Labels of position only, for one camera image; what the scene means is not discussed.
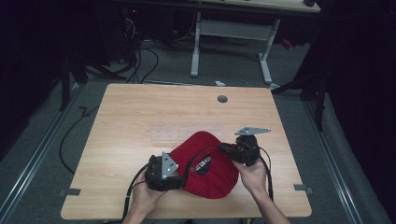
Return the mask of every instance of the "wooden table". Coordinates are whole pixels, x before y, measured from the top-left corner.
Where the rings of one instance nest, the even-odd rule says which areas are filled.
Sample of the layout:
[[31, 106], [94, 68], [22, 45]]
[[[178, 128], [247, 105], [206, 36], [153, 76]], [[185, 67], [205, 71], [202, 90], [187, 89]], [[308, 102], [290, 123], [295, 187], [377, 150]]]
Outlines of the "wooden table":
[[[218, 96], [228, 98], [220, 103]], [[110, 84], [66, 196], [65, 219], [118, 219], [126, 191], [151, 155], [170, 152], [196, 130], [233, 143], [245, 127], [271, 128], [257, 134], [271, 156], [275, 202], [288, 217], [307, 217], [311, 208], [301, 185], [271, 92], [262, 88]], [[151, 218], [260, 217], [239, 180], [225, 198], [209, 200], [182, 189], [166, 193]]]

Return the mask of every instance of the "cap logo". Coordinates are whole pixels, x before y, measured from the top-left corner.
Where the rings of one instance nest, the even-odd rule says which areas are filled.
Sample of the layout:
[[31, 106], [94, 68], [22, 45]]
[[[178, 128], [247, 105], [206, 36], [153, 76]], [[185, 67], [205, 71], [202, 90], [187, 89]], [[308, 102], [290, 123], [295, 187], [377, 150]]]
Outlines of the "cap logo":
[[205, 175], [210, 169], [211, 161], [212, 161], [212, 158], [210, 157], [210, 155], [207, 155], [200, 162], [198, 162], [198, 164], [195, 166], [195, 172], [198, 175]]

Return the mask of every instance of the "metal bracket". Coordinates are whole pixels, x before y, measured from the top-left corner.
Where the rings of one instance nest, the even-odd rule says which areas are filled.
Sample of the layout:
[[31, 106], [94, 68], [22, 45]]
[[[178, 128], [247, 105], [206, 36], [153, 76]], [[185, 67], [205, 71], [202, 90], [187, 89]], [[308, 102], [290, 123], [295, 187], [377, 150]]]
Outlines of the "metal bracket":
[[313, 194], [314, 191], [311, 188], [308, 188], [306, 185], [294, 185], [294, 190], [303, 190], [306, 194]]
[[59, 191], [60, 197], [65, 197], [67, 195], [79, 196], [81, 189], [61, 189]]
[[172, 160], [168, 153], [163, 152], [163, 164], [162, 164], [162, 179], [166, 179], [175, 170], [177, 170], [178, 164]]
[[253, 135], [257, 133], [269, 133], [271, 132], [271, 129], [262, 129], [262, 128], [252, 128], [252, 127], [245, 127], [237, 132], [235, 132], [235, 135]]

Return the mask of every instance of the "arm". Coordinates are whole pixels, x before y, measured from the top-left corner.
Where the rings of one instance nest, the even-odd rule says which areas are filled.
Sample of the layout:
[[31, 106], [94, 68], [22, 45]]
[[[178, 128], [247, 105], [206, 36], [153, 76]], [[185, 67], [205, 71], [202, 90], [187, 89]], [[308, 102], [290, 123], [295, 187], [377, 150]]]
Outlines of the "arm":
[[[136, 179], [136, 183], [145, 181], [145, 173], [142, 172]], [[137, 184], [134, 187], [132, 204], [130, 204], [130, 211], [123, 220], [122, 224], [140, 224], [145, 217], [154, 210], [160, 198], [166, 191], [156, 191], [149, 189], [146, 183]]]
[[257, 160], [252, 166], [245, 166], [237, 161], [233, 161], [233, 164], [239, 170], [242, 183], [253, 196], [266, 222], [268, 224], [290, 223], [268, 196], [265, 186], [267, 173], [262, 161]]

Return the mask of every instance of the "desk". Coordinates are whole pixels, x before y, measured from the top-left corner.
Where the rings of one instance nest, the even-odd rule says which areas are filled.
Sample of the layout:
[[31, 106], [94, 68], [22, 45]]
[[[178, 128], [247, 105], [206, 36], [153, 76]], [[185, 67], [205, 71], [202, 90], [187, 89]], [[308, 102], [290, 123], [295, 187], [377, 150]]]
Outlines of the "desk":
[[[228, 98], [218, 101], [219, 95]], [[118, 219], [125, 193], [151, 155], [170, 152], [193, 128], [212, 132], [233, 143], [233, 132], [245, 127], [271, 128], [257, 134], [259, 146], [271, 156], [277, 206], [288, 217], [307, 217], [311, 208], [301, 185], [271, 92], [260, 88], [110, 84], [62, 209], [65, 219]], [[185, 132], [176, 135], [177, 127]], [[162, 130], [169, 139], [162, 139]], [[239, 180], [223, 199], [209, 200], [182, 189], [160, 200], [151, 218], [260, 217], [252, 197]]]
[[[303, 1], [300, 0], [282, 0], [282, 1], [272, 1], [272, 0], [201, 0], [206, 3], [216, 3], [225, 5], [235, 5], [240, 7], [264, 7], [277, 10], [294, 10], [299, 12], [320, 12], [320, 8], [317, 4], [312, 7], [306, 6]], [[227, 21], [212, 21], [212, 20], [202, 20], [201, 13], [197, 13], [196, 29], [195, 29], [195, 45], [192, 54], [191, 63], [191, 76], [197, 77], [199, 70], [199, 57], [200, 57], [200, 36], [201, 35], [217, 35], [233, 38], [244, 38], [252, 40], [262, 40], [266, 41], [266, 45], [263, 52], [259, 54], [259, 61], [262, 67], [262, 75], [264, 81], [267, 84], [272, 83], [272, 78], [270, 71], [268, 69], [267, 57], [270, 52], [271, 46], [274, 42], [276, 36], [276, 31], [280, 19], [276, 19], [272, 26], [246, 24], [238, 22], [227, 22]]]

